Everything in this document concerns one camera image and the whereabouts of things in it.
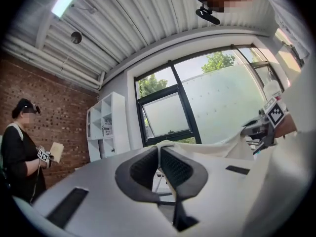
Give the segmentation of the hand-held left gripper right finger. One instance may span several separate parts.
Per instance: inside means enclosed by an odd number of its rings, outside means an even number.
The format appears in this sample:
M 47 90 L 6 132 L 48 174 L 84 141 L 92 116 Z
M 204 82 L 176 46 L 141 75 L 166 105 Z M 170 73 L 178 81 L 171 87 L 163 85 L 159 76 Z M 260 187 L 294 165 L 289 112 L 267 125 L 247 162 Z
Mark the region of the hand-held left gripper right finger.
M 183 202 L 200 193 L 208 179 L 207 170 L 169 147 L 160 150 L 160 167 L 175 191 L 173 226 L 180 232 L 184 231 L 197 224 L 198 220 L 187 215 Z

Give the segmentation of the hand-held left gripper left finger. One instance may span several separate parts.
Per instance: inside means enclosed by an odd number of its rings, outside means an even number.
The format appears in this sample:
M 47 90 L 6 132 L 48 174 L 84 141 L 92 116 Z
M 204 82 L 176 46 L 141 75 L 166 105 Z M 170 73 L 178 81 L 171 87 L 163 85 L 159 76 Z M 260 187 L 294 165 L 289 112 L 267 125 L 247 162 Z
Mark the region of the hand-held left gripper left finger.
M 158 148 L 153 146 L 118 166 L 115 172 L 117 186 L 133 201 L 159 203 L 159 196 L 152 191 L 157 169 Z

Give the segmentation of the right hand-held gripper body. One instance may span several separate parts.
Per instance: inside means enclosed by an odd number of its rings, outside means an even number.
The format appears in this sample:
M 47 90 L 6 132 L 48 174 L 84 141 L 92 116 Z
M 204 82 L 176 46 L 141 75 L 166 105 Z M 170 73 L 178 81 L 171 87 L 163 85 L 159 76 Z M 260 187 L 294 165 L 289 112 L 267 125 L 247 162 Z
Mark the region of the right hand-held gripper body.
M 276 98 L 270 98 L 263 108 L 259 110 L 259 119 L 266 121 L 266 133 L 255 134 L 263 144 L 254 150 L 253 155 L 275 145 L 275 129 L 284 120 L 284 110 Z

